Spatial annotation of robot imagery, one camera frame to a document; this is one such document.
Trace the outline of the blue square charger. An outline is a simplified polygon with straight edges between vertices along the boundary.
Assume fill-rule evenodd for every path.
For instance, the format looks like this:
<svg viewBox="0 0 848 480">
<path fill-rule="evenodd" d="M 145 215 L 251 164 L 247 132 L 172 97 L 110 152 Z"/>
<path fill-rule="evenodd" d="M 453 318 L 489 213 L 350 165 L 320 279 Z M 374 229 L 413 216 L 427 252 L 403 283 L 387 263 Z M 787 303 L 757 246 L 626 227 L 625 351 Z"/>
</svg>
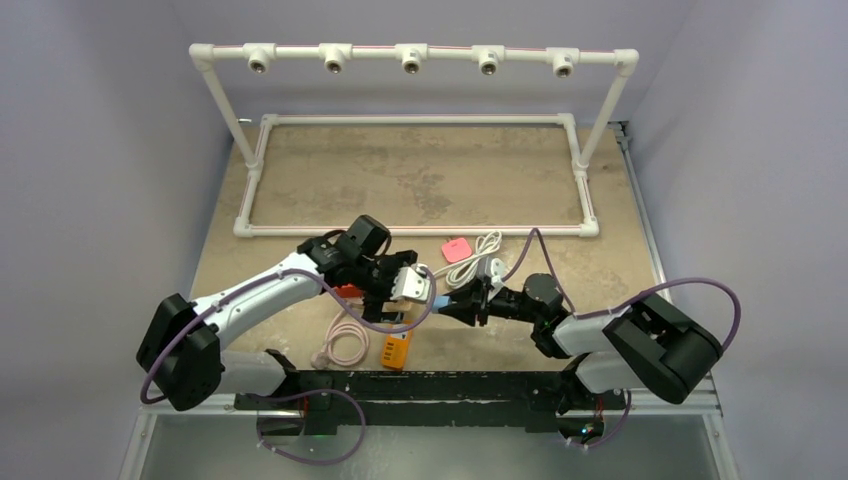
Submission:
<svg viewBox="0 0 848 480">
<path fill-rule="evenodd" d="M 434 313 L 447 315 L 454 301 L 447 295 L 437 296 L 432 305 Z"/>
</svg>

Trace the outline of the red cube socket adapter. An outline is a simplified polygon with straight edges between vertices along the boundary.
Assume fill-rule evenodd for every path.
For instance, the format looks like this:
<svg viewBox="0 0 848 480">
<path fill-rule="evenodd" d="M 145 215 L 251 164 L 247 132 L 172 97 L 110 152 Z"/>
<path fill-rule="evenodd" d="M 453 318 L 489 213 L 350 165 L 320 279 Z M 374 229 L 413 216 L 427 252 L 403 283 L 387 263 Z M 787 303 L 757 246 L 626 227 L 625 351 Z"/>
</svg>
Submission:
<svg viewBox="0 0 848 480">
<path fill-rule="evenodd" d="M 363 296 L 363 292 L 352 284 L 335 287 L 334 290 L 339 297 L 345 299 L 361 298 Z"/>
</svg>

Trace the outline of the pink square charger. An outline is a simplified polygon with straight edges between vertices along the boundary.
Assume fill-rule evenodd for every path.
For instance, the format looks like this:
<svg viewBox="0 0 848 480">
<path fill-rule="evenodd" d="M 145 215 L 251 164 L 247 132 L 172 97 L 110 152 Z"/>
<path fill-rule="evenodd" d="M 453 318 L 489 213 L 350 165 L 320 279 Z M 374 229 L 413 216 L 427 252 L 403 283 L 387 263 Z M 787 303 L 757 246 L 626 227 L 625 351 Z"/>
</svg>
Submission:
<svg viewBox="0 0 848 480">
<path fill-rule="evenodd" d="M 455 238 L 441 245 L 441 253 L 448 264 L 455 264 L 470 258 L 474 249 L 466 238 Z"/>
</svg>

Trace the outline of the orange power strip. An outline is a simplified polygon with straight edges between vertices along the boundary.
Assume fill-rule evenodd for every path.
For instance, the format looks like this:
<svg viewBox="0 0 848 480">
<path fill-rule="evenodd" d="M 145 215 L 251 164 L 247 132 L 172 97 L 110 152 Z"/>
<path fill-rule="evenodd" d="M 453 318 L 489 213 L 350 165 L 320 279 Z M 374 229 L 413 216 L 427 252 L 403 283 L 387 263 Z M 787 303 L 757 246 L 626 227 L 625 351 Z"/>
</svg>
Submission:
<svg viewBox="0 0 848 480">
<path fill-rule="evenodd" d="M 503 234 L 500 231 L 491 231 L 478 236 L 474 242 L 474 254 L 461 262 L 448 264 L 438 269 L 434 276 L 445 278 L 446 285 L 457 288 L 469 282 L 474 269 L 479 262 L 491 254 L 496 253 L 502 243 Z M 401 371 L 407 360 L 408 350 L 412 332 L 397 333 L 385 337 L 380 362 L 384 368 L 392 371 Z"/>
</svg>

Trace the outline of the beige cube socket adapter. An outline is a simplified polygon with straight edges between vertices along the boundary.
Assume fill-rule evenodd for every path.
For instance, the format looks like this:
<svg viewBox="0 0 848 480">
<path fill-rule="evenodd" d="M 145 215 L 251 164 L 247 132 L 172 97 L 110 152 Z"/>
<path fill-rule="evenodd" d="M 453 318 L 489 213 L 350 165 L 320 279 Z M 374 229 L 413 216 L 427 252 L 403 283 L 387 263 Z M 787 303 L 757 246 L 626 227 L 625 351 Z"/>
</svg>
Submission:
<svg viewBox="0 0 848 480">
<path fill-rule="evenodd" d="M 420 314 L 424 304 L 410 301 L 386 302 L 383 304 L 384 312 L 401 312 L 404 314 Z"/>
</svg>

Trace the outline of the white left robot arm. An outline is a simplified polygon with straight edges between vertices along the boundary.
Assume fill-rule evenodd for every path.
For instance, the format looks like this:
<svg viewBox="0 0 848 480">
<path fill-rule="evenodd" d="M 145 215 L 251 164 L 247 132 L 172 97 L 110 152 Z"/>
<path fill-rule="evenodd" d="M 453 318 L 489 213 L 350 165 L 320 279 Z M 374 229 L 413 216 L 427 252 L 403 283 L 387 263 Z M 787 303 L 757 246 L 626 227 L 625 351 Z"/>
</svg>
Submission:
<svg viewBox="0 0 848 480">
<path fill-rule="evenodd" d="M 145 371 L 140 400 L 168 402 L 190 410 L 223 388 L 235 370 L 226 348 L 277 313 L 341 287 L 363 297 L 357 321 L 379 331 L 387 320 L 383 306 L 399 300 L 428 299 L 429 282 L 414 250 L 389 252 L 389 229 L 360 215 L 345 230 L 311 237 L 274 266 L 217 294 L 188 300 L 179 293 L 156 307 L 136 353 Z"/>
</svg>

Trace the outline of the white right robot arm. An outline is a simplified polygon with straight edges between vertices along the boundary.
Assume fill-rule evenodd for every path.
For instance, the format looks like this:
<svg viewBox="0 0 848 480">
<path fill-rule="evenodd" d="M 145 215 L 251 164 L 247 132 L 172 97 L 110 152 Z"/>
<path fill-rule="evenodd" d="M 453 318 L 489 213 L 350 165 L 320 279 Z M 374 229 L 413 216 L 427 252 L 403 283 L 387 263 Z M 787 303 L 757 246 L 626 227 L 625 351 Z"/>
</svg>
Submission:
<svg viewBox="0 0 848 480">
<path fill-rule="evenodd" d="M 550 274 L 527 277 L 519 290 L 497 287 L 482 276 L 437 297 L 433 310 L 469 326 L 483 326 L 491 317 L 531 324 L 536 348 L 568 363 L 559 380 L 562 411 L 589 408 L 614 390 L 640 388 L 679 405 L 725 351 L 656 288 L 622 306 L 580 316 L 566 308 Z"/>
</svg>

